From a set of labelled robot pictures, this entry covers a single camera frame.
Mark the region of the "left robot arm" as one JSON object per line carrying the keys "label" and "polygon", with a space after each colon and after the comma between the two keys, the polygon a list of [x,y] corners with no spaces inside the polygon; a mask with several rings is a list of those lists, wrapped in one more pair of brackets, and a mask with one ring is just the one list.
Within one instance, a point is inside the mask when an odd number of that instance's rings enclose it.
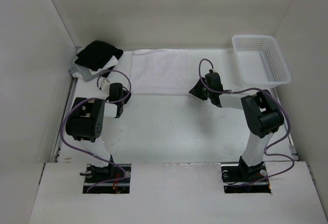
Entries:
{"label": "left robot arm", "polygon": [[114,168],[122,171],[122,179],[128,177],[126,170],[111,160],[101,134],[104,118],[120,118],[130,97],[131,89],[125,88],[121,83],[109,85],[106,99],[78,97],[60,127],[60,138],[64,145],[108,163],[97,170],[97,176],[103,182],[113,180]]}

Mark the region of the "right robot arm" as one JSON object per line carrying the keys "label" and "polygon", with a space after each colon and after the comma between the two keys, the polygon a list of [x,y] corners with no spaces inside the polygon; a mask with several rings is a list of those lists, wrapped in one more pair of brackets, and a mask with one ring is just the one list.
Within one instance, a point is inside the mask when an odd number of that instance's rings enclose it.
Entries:
{"label": "right robot arm", "polygon": [[201,100],[210,100],[219,108],[232,108],[243,111],[250,131],[247,146],[236,166],[222,166],[222,181],[244,183],[267,180],[263,161],[264,150],[274,133],[284,124],[279,107],[267,91],[253,95],[230,94],[224,92],[218,73],[210,72],[201,77],[189,93]]}

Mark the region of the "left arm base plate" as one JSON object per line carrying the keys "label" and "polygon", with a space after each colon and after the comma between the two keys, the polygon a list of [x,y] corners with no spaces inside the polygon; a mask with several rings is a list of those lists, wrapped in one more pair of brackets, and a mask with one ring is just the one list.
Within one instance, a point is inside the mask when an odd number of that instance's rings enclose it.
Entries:
{"label": "left arm base plate", "polygon": [[113,165],[87,165],[85,172],[79,174],[84,178],[83,194],[129,194],[131,165],[122,167],[128,173],[127,178],[124,178],[121,169]]}

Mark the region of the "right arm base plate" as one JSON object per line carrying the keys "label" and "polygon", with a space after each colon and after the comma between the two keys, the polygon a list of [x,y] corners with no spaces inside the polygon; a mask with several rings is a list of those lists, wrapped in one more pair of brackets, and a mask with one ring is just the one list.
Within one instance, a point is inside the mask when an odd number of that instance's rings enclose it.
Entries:
{"label": "right arm base plate", "polygon": [[267,176],[265,163],[254,167],[247,167],[242,164],[223,164],[221,165],[221,179],[223,189],[229,194],[248,194],[248,193],[268,193],[271,194],[268,179],[256,182]]}

